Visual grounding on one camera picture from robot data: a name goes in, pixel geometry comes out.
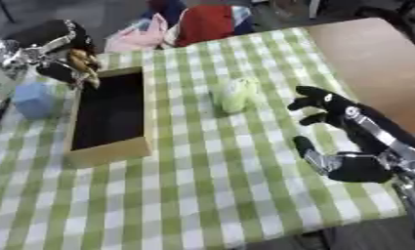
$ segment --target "checkered tablecloth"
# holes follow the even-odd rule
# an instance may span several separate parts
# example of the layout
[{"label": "checkered tablecloth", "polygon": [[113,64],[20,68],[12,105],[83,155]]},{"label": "checkered tablecloth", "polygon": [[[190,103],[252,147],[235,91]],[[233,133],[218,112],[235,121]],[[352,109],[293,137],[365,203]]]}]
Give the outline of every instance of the checkered tablecloth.
[{"label": "checkered tablecloth", "polygon": [[[101,59],[144,64],[152,156],[62,166],[73,94],[48,81],[53,117],[30,122],[10,108],[0,126],[0,249],[223,249],[402,214],[388,185],[319,177],[294,150],[296,135],[325,152],[354,149],[342,131],[301,127],[303,112],[285,108],[300,84],[352,96],[304,29]],[[209,91],[241,76],[261,81],[264,103],[224,116]]]}]

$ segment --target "robotic arm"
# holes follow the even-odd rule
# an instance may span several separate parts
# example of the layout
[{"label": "robotic arm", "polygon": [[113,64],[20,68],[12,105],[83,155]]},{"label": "robotic arm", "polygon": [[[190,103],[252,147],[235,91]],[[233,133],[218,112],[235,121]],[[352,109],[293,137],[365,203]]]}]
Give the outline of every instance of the robotic arm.
[{"label": "robotic arm", "polygon": [[86,81],[100,85],[93,41],[74,21],[46,21],[0,40],[0,109],[30,66],[71,89]]},{"label": "robotic arm", "polygon": [[289,110],[307,106],[325,110],[304,118],[302,125],[325,122],[343,129],[361,149],[324,155],[299,136],[294,143],[300,156],[318,174],[335,181],[383,183],[395,177],[394,190],[415,220],[415,138],[370,106],[314,87],[299,86],[297,92],[304,97],[291,103]]}]

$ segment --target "open cardboard box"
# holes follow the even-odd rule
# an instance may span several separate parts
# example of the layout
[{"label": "open cardboard box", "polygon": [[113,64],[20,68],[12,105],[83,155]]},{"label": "open cardboard box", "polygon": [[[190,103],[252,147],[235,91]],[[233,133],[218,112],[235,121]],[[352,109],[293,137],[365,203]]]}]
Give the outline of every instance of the open cardboard box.
[{"label": "open cardboard box", "polygon": [[101,87],[77,90],[64,156],[73,166],[102,165],[150,155],[149,87],[142,67],[104,70]]}]

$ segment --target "pink cloth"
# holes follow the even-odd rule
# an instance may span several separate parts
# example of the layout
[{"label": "pink cloth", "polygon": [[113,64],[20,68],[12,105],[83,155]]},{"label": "pink cloth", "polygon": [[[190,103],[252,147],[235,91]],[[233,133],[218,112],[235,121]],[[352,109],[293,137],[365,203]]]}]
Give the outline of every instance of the pink cloth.
[{"label": "pink cloth", "polygon": [[106,40],[106,52],[128,52],[153,50],[163,42],[168,23],[160,14],[155,14],[147,31],[126,28]]}]

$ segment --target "green plush toy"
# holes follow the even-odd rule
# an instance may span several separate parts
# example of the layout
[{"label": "green plush toy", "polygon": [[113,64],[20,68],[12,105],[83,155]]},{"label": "green plush toy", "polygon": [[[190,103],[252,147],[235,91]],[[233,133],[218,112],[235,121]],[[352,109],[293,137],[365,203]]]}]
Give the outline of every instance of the green plush toy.
[{"label": "green plush toy", "polygon": [[242,77],[220,82],[213,90],[213,103],[227,113],[242,111],[260,102],[260,82],[255,77]]}]

